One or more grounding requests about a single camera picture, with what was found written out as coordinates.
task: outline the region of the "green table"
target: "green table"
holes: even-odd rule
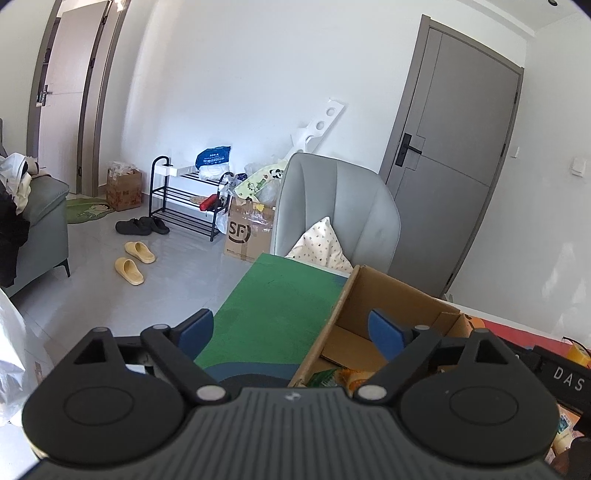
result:
[[[217,381],[240,375],[250,376],[248,384],[253,375],[289,381],[345,282],[338,274],[262,254],[218,311],[212,340],[195,363]]]

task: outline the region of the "slipper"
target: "slipper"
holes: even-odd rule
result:
[[[152,233],[152,229],[146,227],[142,222],[140,222],[137,218],[132,218],[131,220],[127,220],[125,222],[117,222],[115,224],[115,230],[117,233],[121,235],[149,235]]]
[[[144,263],[152,263],[156,260],[154,254],[142,242],[127,242],[125,251],[135,258],[139,258]]]
[[[144,276],[138,270],[135,262],[129,258],[121,257],[115,260],[117,273],[132,285],[144,283]]]
[[[160,235],[170,233],[170,228],[166,226],[161,218],[142,217],[139,219],[139,222],[144,228],[150,228],[153,232],[159,233]]]

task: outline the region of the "screw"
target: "screw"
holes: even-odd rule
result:
[[[357,390],[357,395],[364,400],[378,401],[385,398],[388,391],[380,385],[364,385]]]
[[[226,390],[219,385],[204,385],[197,389],[197,397],[203,401],[218,401],[226,396]]]

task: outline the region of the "sofa leg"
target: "sofa leg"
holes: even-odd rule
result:
[[[68,278],[70,278],[70,265],[68,264],[68,259],[67,258],[62,263],[57,264],[53,268],[57,268],[57,267],[64,267],[66,269],[66,274],[68,275]]]

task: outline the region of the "light switch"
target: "light switch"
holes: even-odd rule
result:
[[[570,172],[579,177],[585,176],[585,167],[587,166],[587,159],[583,157],[575,157],[573,164],[570,166]]]

